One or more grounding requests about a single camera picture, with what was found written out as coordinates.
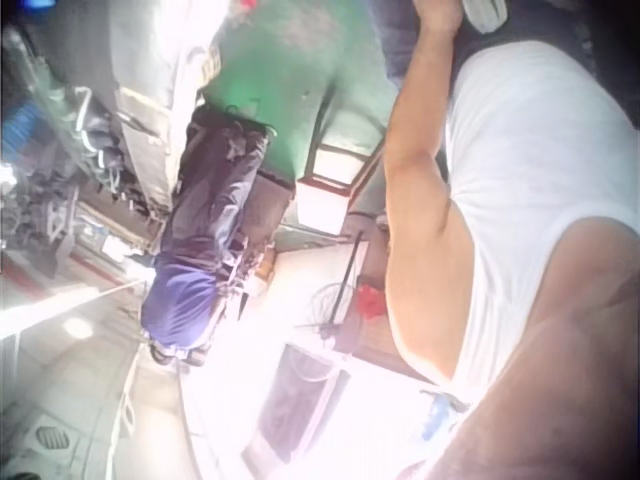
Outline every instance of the white cloth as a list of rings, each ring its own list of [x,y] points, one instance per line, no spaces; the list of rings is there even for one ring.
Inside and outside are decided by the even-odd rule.
[[[556,243],[577,220],[640,231],[638,133],[577,62],[520,42],[471,57],[447,124],[451,198],[474,244],[453,389],[475,402],[520,340]]]

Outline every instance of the pipe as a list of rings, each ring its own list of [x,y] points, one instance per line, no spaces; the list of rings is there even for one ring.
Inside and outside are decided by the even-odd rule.
[[[73,310],[97,298],[106,297],[117,291],[144,282],[144,279],[110,288],[104,292],[96,287],[78,288],[71,292],[64,292],[28,305],[20,305],[0,312],[0,340],[11,335],[17,335],[27,328],[33,327],[46,320]]]

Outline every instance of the purple cloth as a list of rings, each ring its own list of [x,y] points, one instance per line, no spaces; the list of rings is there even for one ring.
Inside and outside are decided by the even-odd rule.
[[[165,347],[194,348],[211,320],[215,277],[164,255],[142,304],[142,327]]]

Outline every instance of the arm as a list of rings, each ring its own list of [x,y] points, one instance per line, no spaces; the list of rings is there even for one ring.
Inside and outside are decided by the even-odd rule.
[[[413,368],[443,384],[453,376],[466,329],[471,274],[461,271],[460,262],[473,255],[470,242],[460,241],[468,237],[466,227],[435,163],[462,12],[458,0],[416,7],[421,32],[385,145],[387,298],[398,350]]]

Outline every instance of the bare skin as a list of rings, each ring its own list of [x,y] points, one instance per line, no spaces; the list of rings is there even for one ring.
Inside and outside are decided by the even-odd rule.
[[[462,11],[459,0],[415,3],[421,32],[391,115],[384,160],[391,232],[387,299],[400,353],[446,386],[466,330],[474,260],[471,235],[434,160]],[[639,266],[640,239],[634,232],[604,218],[576,222],[547,265],[525,337],[544,319],[606,302],[611,293],[606,289],[582,292],[602,279],[614,285]]]

